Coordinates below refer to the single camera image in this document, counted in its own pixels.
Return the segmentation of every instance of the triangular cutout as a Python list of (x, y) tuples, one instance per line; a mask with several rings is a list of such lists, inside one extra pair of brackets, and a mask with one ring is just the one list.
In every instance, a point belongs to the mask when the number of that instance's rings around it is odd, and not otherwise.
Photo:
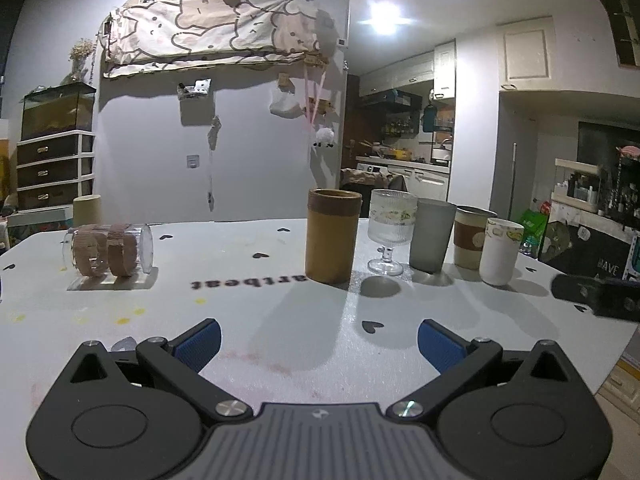
[(107, 372), (104, 371), (98, 357), (95, 354), (87, 354), (82, 359), (78, 369), (71, 377), (72, 383), (84, 383), (85, 381), (95, 381), (104, 379)]
[(542, 352), (542, 354), (540, 354), (538, 362), (531, 371), (531, 376), (539, 379), (551, 379), (553, 381), (568, 381), (556, 356), (548, 352)]

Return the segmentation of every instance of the black heart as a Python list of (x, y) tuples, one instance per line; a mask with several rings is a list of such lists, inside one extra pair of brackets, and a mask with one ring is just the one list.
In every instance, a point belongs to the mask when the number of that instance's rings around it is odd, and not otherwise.
[(382, 328), (384, 325), (377, 321), (363, 321), (362, 328), (367, 334), (375, 334), (377, 328)]

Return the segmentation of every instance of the light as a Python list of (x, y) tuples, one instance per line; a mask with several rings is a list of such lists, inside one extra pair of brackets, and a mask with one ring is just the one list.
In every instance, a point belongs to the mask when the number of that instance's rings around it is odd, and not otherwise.
[(371, 25), (378, 34), (388, 36), (396, 32), (396, 25), (411, 23), (411, 20), (400, 17), (400, 9), (389, 2), (371, 4), (371, 19), (361, 22)]

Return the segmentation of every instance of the glass goblet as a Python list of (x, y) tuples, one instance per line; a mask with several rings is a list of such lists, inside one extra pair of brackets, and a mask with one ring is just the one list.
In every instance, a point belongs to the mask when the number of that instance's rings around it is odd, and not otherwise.
[(411, 241), (414, 234), (415, 211), (418, 199), (411, 193), (393, 189), (374, 189), (369, 207), (367, 235), (382, 244), (382, 258), (371, 260), (369, 270), (387, 276), (400, 276), (402, 264), (393, 261), (393, 248)]

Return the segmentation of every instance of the cartoon patterned fabric cover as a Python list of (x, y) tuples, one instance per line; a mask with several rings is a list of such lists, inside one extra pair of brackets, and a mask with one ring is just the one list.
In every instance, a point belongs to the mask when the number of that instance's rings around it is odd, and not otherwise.
[(303, 0), (129, 0), (100, 28), (104, 76), (292, 63), (318, 54), (317, 12)]

